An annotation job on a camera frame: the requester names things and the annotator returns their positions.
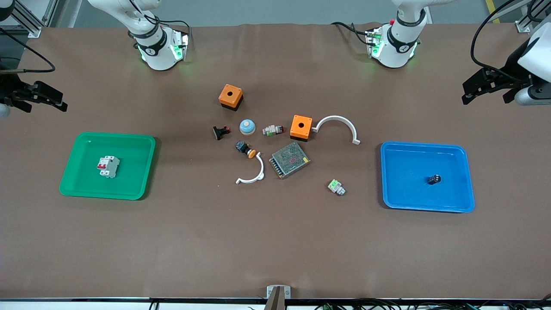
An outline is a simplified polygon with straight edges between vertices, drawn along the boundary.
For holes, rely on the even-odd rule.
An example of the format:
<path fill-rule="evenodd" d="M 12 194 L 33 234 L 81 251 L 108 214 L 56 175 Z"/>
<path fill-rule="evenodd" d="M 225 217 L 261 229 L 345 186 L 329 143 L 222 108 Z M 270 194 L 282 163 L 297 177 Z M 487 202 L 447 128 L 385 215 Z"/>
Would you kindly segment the orange black button box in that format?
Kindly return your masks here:
<path fill-rule="evenodd" d="M 293 140 L 307 142 L 310 137 L 312 128 L 312 118 L 302 115 L 295 115 L 293 117 L 291 127 L 289 129 L 289 136 Z"/>
<path fill-rule="evenodd" d="M 226 84 L 220 93 L 218 100 L 223 108 L 237 111 L 244 98 L 242 89 Z"/>

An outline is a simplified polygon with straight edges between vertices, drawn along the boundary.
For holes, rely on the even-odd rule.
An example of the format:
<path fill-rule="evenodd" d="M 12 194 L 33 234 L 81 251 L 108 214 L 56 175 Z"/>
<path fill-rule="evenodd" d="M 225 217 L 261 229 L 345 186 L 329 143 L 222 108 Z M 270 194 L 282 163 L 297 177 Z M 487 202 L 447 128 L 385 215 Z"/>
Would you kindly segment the metal mesh power supply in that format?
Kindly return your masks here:
<path fill-rule="evenodd" d="M 273 153 L 269 162 L 278 177 L 285 179 L 307 166 L 310 159 L 298 143 L 290 143 Z"/>

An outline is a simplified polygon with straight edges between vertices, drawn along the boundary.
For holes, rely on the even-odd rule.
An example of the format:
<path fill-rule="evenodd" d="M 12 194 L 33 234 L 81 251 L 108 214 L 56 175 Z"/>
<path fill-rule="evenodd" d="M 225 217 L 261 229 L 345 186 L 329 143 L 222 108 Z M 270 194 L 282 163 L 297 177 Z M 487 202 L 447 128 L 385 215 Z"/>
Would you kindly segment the black orange mushroom button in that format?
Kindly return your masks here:
<path fill-rule="evenodd" d="M 235 145 L 235 148 L 239 153 L 246 155 L 246 157 L 248 157 L 249 159 L 256 157 L 257 151 L 251 149 L 249 145 L 244 141 L 238 141 Z"/>

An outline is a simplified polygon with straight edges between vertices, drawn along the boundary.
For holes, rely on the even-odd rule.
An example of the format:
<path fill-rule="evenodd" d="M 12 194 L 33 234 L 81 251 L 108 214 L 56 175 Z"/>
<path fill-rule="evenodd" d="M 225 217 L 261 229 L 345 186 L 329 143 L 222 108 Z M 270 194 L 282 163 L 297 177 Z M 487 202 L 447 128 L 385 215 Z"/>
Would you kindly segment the aluminium frame profile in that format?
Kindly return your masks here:
<path fill-rule="evenodd" d="M 0 0 L 0 28 L 38 38 L 53 22 L 60 0 Z"/>
<path fill-rule="evenodd" d="M 513 23 L 518 33 L 530 33 L 551 15 L 551 0 L 486 0 L 490 23 Z"/>

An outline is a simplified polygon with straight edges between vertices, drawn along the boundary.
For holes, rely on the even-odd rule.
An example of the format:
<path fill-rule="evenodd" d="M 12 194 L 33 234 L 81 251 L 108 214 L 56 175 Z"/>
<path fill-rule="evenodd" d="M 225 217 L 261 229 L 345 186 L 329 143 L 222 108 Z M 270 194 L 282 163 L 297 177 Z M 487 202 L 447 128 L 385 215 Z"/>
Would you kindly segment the metal base connector bracket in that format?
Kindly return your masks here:
<path fill-rule="evenodd" d="M 184 61 L 189 43 L 189 34 L 179 30 L 172 30 L 170 49 L 173 52 L 175 60 Z"/>
<path fill-rule="evenodd" d="M 382 39 L 383 27 L 374 28 L 365 31 L 365 39 L 367 43 L 368 56 L 370 58 L 378 58 L 381 50 L 384 47 L 384 40 Z"/>

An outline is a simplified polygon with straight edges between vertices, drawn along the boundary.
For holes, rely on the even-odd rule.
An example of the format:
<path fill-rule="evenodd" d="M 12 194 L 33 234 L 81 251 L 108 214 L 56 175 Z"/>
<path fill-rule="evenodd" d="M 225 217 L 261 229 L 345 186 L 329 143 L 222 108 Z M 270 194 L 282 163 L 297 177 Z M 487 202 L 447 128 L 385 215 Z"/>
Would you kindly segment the white red circuit breaker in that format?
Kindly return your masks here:
<path fill-rule="evenodd" d="M 99 159 L 97 169 L 101 176 L 105 178 L 115 178 L 119 164 L 120 160 L 117 157 L 105 156 Z"/>

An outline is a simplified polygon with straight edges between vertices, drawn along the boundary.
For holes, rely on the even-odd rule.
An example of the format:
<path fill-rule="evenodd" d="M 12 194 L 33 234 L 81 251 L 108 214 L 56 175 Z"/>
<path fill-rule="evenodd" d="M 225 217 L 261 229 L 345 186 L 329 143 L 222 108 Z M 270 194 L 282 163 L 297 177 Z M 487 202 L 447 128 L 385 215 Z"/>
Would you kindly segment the large white arc bracket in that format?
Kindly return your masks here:
<path fill-rule="evenodd" d="M 343 124 L 347 125 L 348 128 L 351 131 L 351 134 L 352 134 L 352 143 L 355 144 L 355 145 L 360 145 L 361 141 L 358 139 L 357 130 L 356 130 L 356 127 L 354 126 L 354 124 L 349 119 L 347 119 L 345 117 L 342 117 L 342 116 L 339 116 L 339 115 L 330 115 L 330 116 L 326 116 L 324 118 L 321 118 L 321 120 L 319 120 L 319 122 L 317 122 L 316 126 L 311 127 L 311 132 L 314 132 L 314 133 L 319 132 L 321 126 L 323 124 L 325 124 L 326 122 L 329 122 L 329 121 L 339 121 L 339 122 L 342 122 Z"/>

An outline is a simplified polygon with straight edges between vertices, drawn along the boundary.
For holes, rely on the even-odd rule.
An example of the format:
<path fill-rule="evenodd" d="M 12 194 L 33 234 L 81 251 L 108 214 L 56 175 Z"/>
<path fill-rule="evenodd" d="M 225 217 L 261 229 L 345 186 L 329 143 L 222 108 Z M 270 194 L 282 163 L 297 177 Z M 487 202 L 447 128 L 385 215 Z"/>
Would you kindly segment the green plastic tray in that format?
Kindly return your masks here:
<path fill-rule="evenodd" d="M 149 135 L 83 132 L 75 139 L 59 191 L 65 196 L 138 200 L 148 184 L 155 148 Z M 98 168 L 106 157 L 119 161 L 108 177 Z"/>

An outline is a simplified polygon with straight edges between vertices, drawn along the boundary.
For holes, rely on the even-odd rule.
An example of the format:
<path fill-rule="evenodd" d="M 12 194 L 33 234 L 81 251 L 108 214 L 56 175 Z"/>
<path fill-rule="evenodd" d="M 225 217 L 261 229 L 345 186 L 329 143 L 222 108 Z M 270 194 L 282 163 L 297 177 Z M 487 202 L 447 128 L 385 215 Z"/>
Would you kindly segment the blue plastic tray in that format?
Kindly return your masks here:
<path fill-rule="evenodd" d="M 465 149 L 456 145 L 387 141 L 380 147 L 382 197 L 392 209 L 470 213 L 474 189 Z M 427 184 L 432 175 L 442 181 Z"/>

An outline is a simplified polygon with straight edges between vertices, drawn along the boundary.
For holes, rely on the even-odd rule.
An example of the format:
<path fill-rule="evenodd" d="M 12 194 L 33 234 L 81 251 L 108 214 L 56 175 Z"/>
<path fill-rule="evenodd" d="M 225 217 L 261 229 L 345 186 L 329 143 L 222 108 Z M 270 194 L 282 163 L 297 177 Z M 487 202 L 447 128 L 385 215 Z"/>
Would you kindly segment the small white arc bracket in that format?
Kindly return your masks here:
<path fill-rule="evenodd" d="M 252 184 L 252 183 L 255 183 L 256 181 L 264 179 L 264 162 L 263 162 L 263 159 L 261 158 L 261 153 L 260 152 L 256 153 L 255 158 L 258 159 L 258 161 L 260 162 L 260 171 L 258 175 L 256 175 L 256 177 L 254 177 L 253 179 L 238 178 L 235 182 L 236 184 Z"/>

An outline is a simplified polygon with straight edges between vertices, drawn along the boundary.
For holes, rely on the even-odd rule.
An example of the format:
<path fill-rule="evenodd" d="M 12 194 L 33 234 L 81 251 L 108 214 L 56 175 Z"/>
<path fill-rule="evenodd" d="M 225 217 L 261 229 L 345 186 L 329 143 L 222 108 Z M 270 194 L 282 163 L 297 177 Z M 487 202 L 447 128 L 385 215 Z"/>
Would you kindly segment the metal clamp bracket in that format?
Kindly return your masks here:
<path fill-rule="evenodd" d="M 267 302 L 263 310 L 287 310 L 286 300 L 291 298 L 291 287 L 272 285 L 267 287 Z"/>

